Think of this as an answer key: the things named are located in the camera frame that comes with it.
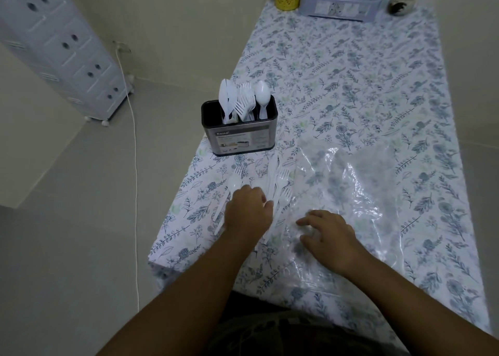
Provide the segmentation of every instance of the tiled floor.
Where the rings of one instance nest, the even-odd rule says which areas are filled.
[[[157,293],[147,253],[203,134],[212,94],[136,82],[138,256],[143,307]],[[499,149],[462,144],[491,320],[499,334]],[[86,124],[22,207],[0,209],[0,353],[94,354],[135,312],[132,118]]]

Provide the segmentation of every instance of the table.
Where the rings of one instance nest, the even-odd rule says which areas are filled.
[[[281,12],[267,2],[237,64],[236,83],[265,80],[279,110],[277,148],[300,139],[350,152],[393,142],[405,277],[490,332],[438,28],[429,9],[364,24]],[[224,181],[240,165],[246,183],[265,178],[272,151],[216,157],[203,137],[154,242],[149,261],[167,281],[215,241],[212,215]],[[398,344],[376,310],[286,286],[278,241],[259,244],[234,290],[320,315],[359,334]]]

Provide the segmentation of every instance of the hand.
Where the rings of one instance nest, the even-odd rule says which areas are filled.
[[[274,202],[260,188],[243,186],[232,195],[225,210],[225,232],[256,242],[272,223]]]
[[[355,237],[352,226],[347,225],[340,214],[311,210],[306,217],[297,220],[296,224],[310,225],[320,232],[320,241],[308,235],[302,235],[300,240],[322,265],[343,277],[348,278],[353,269],[371,257]]]

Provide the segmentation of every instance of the white power cord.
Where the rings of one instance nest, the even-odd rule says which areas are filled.
[[[139,174],[137,172],[137,132],[135,131],[135,117],[133,115],[132,104],[130,103],[130,98],[128,97],[128,89],[125,73],[123,72],[123,67],[121,67],[120,57],[118,55],[118,51],[120,50],[120,46],[116,46],[116,58],[118,59],[118,63],[121,69],[121,76],[123,77],[123,82],[125,83],[125,91],[126,91],[126,99],[128,100],[128,106],[130,107],[130,112],[132,113],[132,121],[133,121],[133,141],[134,141],[134,159],[135,159],[135,290],[137,292],[137,312],[140,311],[140,295],[139,295],[139,257],[137,254],[137,198],[139,195]]]

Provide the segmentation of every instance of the floral tablecloth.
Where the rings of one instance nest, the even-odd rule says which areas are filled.
[[[300,139],[349,152],[391,142],[405,277],[490,331],[438,28],[431,10],[364,24],[281,12],[268,2],[232,79],[265,80],[279,110],[276,149],[291,160]],[[237,165],[265,179],[274,151],[217,157],[204,137],[154,242],[160,279],[185,271],[216,240],[213,218]],[[234,290],[321,315],[359,334],[399,344],[377,310],[286,283],[273,236],[240,270]]]

